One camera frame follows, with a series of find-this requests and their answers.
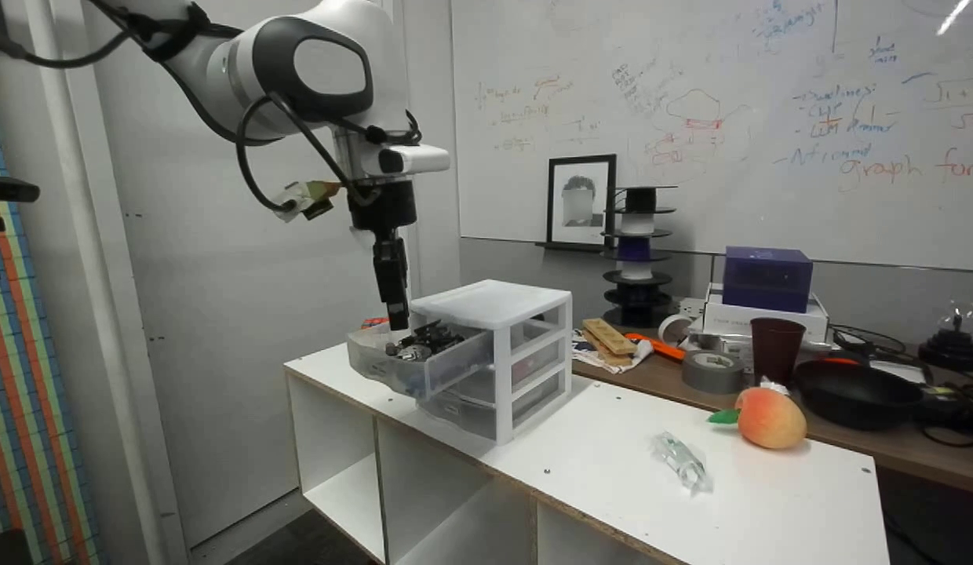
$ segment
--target metal pipe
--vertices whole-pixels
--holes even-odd
[[[35,52],[60,54],[51,5],[26,0],[26,12],[27,12],[27,33],[30,33]],[[60,69],[40,69],[40,81],[44,81],[51,133],[53,133],[53,146],[56,146],[56,158],[60,158],[60,169],[65,183],[70,218],[72,218],[76,243],[81,255],[86,289],[90,300],[98,342],[102,342],[104,368],[106,368],[109,402],[112,402],[112,416],[118,424],[127,468],[133,478],[144,554],[152,565],[164,565],[167,563],[164,532],[156,521],[144,452],[141,452],[141,438],[136,424],[133,381],[130,381],[130,368],[121,356],[118,317],[117,317],[112,295],[109,295],[109,271],[102,251],[102,240],[98,240],[93,202],[88,192],[88,172],[86,172],[81,146],[79,146],[79,123],[76,123],[72,102],[70,102],[70,81]]]

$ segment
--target red cup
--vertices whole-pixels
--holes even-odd
[[[754,381],[790,382],[803,326],[782,317],[749,321]]]

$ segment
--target small gray object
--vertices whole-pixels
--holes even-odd
[[[715,353],[683,356],[682,376],[687,385],[705,390],[705,394],[745,390],[738,363],[726,356],[715,356]]]

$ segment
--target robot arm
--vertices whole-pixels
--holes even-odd
[[[246,33],[215,26],[187,0],[90,5],[139,42],[238,152],[317,125],[336,130],[340,163],[325,152],[324,158],[347,189],[356,225],[376,236],[380,300],[388,326],[406,329],[408,267],[397,229],[416,219],[411,175],[445,169],[450,154],[421,146],[416,120],[406,109],[397,0],[324,0]],[[298,213],[311,205],[308,194],[293,194],[278,209]]]

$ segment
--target framed portrait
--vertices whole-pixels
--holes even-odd
[[[550,161],[547,248],[612,246],[616,154]]]

